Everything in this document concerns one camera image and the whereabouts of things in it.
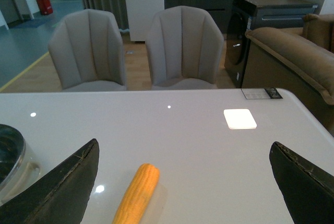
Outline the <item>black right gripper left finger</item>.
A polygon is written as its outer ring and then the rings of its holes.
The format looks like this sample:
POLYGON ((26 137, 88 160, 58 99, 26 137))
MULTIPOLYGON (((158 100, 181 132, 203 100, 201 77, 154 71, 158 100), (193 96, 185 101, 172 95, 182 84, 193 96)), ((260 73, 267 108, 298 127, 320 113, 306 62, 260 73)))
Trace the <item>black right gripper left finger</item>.
POLYGON ((1 223, 81 223, 99 164, 92 139, 1 206, 1 223))

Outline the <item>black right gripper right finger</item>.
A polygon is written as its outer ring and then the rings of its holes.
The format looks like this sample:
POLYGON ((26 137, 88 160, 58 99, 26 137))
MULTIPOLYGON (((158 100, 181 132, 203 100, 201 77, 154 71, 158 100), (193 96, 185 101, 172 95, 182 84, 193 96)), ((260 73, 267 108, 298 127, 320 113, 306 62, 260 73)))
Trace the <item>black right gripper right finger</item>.
POLYGON ((279 142, 269 161, 294 223, 333 223, 333 175, 279 142))

